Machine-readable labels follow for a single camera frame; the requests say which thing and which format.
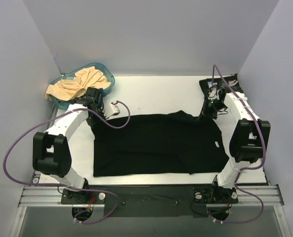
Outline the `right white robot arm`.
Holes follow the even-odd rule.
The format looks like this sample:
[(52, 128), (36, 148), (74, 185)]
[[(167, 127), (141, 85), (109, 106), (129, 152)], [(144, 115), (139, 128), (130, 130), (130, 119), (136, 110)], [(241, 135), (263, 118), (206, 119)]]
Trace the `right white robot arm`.
[(220, 202), (226, 197), (225, 188), (233, 188), (240, 176), (253, 170), (251, 165), (266, 154), (271, 125), (254, 113), (243, 90), (238, 87), (234, 92), (216, 84), (201, 85), (200, 88), (204, 94), (200, 116), (217, 119), (221, 114), (227, 114), (235, 123), (229, 142), (230, 158), (216, 176), (217, 185), (209, 189), (210, 199)]

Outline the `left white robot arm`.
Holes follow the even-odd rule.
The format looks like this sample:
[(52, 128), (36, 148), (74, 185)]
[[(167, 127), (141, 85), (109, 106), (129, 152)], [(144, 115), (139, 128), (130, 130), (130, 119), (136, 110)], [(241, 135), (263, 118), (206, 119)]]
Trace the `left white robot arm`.
[(84, 121), (93, 126), (105, 120), (103, 107), (103, 90), (90, 88), (83, 96), (71, 102), (66, 116), (45, 132), (37, 132), (33, 137), (34, 170), (69, 187), (78, 203), (86, 203), (90, 199), (90, 191), (88, 181), (72, 168), (68, 141)]

